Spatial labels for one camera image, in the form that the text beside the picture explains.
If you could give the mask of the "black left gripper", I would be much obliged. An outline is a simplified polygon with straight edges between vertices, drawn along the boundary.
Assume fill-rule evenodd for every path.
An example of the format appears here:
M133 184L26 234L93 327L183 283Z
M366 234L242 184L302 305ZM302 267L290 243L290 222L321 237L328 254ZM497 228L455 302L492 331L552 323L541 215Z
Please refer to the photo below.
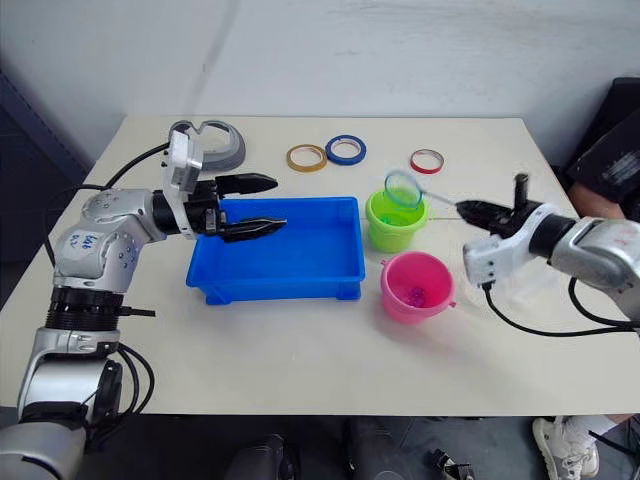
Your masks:
M184 203L189 225L194 233L216 236L222 232L225 243L255 240L277 232L286 219L257 217L223 225L219 196L253 194L275 189L278 181L259 173L217 176L215 180L198 181L194 192Z

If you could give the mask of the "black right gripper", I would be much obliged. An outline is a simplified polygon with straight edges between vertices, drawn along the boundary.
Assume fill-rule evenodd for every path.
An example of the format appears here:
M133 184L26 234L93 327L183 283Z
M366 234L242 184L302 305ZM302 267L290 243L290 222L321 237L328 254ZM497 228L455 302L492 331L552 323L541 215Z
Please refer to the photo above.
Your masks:
M501 238L509 238L516 234L531 214L542 203L528 198L529 175L519 173L514 177L514 205L506 213L501 213L501 206L481 201L465 200L457 203L457 211L470 225L483 230L492 230Z

